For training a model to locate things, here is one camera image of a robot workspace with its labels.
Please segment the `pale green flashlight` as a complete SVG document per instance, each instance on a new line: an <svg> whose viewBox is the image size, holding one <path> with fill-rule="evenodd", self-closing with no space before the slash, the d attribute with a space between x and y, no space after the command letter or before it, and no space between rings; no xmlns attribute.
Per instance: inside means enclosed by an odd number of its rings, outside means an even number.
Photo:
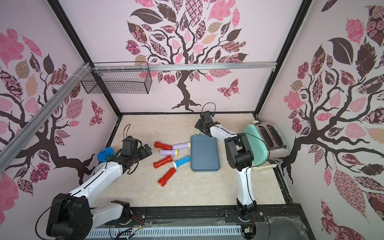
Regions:
<svg viewBox="0 0 384 240"><path fill-rule="evenodd" d="M200 131L199 129L196 129L195 134L196 134L196 135L201 135L201 134L203 134L203 132Z"/></svg>

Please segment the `purple flashlight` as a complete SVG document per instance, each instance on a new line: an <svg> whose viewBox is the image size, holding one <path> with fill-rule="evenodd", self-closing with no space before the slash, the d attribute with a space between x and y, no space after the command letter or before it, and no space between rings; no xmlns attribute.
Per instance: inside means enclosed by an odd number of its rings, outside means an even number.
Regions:
<svg viewBox="0 0 384 240"><path fill-rule="evenodd" d="M191 148L191 142L175 144L175 145L172 145L172 147L173 147L173 150L190 149Z"/></svg>
<svg viewBox="0 0 384 240"><path fill-rule="evenodd" d="M179 150L160 150L161 156L178 156Z"/></svg>

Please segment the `blue flashlight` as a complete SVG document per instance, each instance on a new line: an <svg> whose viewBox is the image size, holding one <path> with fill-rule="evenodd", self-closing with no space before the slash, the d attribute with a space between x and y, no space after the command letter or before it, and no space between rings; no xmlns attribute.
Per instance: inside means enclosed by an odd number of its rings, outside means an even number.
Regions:
<svg viewBox="0 0 384 240"><path fill-rule="evenodd" d="M183 157L180 160L173 161L172 162L173 168L178 169L178 168L182 167L183 165L189 163L190 161L191 161L191 157L190 156L185 156L185 157Z"/></svg>

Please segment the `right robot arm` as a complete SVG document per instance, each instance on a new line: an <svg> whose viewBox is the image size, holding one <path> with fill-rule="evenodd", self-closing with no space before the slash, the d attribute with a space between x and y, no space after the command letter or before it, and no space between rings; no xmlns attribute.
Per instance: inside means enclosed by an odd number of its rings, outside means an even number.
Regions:
<svg viewBox="0 0 384 240"><path fill-rule="evenodd" d="M251 219L257 212L257 202L252 191L251 173L249 173L254 154L248 137L244 133L235 133L224 128L219 122L213 120L213 114L209 111L200 114L195 128L225 144L228 164L237 174L239 218L243 221Z"/></svg>

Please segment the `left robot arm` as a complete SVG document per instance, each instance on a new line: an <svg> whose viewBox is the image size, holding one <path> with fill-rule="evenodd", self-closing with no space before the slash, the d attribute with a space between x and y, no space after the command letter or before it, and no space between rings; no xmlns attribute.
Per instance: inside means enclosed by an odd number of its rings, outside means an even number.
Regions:
<svg viewBox="0 0 384 240"><path fill-rule="evenodd" d="M84 240L91 230L115 220L130 221L130 204L112 201L93 208L93 202L117 178L139 161L152 155L147 144L132 136L123 139L123 147L98 166L94 176L68 194L52 201L46 234L56 240Z"/></svg>

